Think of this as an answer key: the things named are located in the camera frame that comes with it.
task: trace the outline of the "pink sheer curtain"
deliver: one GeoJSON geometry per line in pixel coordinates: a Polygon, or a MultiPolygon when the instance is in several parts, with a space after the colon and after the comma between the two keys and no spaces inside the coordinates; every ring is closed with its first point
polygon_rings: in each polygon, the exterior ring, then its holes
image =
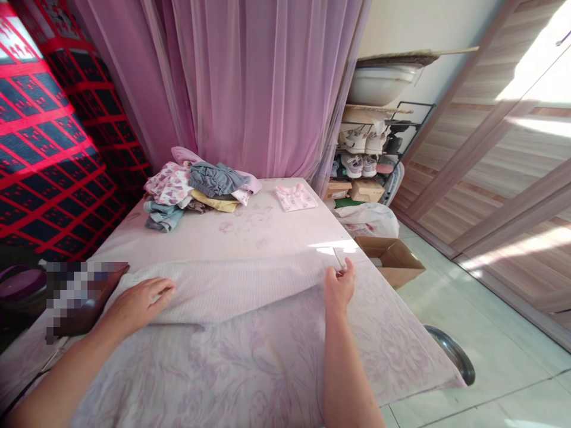
{"type": "Polygon", "coordinates": [[[137,104],[155,167],[181,145],[323,188],[370,0],[76,5],[137,104]]]}

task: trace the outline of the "forearm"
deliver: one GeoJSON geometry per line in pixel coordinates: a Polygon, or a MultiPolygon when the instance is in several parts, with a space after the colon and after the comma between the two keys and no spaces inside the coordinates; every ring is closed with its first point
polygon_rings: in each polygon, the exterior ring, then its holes
{"type": "Polygon", "coordinates": [[[346,314],[326,313],[325,426],[384,427],[346,314]]]}
{"type": "Polygon", "coordinates": [[[92,380],[121,342],[109,329],[98,327],[64,354],[36,389],[12,411],[7,426],[69,425],[92,380]]]}

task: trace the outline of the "red patterned fabric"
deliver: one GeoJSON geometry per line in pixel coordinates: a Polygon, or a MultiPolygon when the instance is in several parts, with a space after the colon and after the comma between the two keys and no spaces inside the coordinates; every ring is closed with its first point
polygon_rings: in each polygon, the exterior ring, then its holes
{"type": "Polygon", "coordinates": [[[14,7],[103,156],[110,176],[134,206],[152,174],[107,66],[65,0],[26,0],[15,2],[14,7]]]}
{"type": "Polygon", "coordinates": [[[86,259],[127,213],[75,111],[0,0],[0,241],[48,261],[86,259]]]}

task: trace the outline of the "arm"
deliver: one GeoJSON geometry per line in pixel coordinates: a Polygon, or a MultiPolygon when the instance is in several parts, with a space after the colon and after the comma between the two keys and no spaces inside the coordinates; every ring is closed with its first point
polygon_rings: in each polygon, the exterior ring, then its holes
{"type": "Polygon", "coordinates": [[[384,428],[347,318],[356,273],[345,260],[347,270],[335,274],[330,267],[325,277],[325,426],[384,428]]]}
{"type": "Polygon", "coordinates": [[[8,415],[6,426],[68,426],[92,380],[115,348],[162,311],[173,293],[174,283],[164,278],[148,279],[124,291],[93,330],[76,342],[8,415]]]}

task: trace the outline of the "cardboard box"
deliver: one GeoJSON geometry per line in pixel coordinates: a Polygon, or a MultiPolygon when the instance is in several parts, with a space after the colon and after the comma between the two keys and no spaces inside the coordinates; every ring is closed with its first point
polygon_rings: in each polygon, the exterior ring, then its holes
{"type": "Polygon", "coordinates": [[[377,269],[394,289],[402,287],[426,270],[399,239],[356,237],[355,241],[368,257],[381,259],[382,267],[377,269]]]}
{"type": "Polygon", "coordinates": [[[347,181],[330,180],[323,200],[341,199],[347,196],[353,184],[347,181]]]}
{"type": "Polygon", "coordinates": [[[349,196],[354,201],[379,202],[383,193],[385,189],[375,180],[354,180],[349,196]]]}

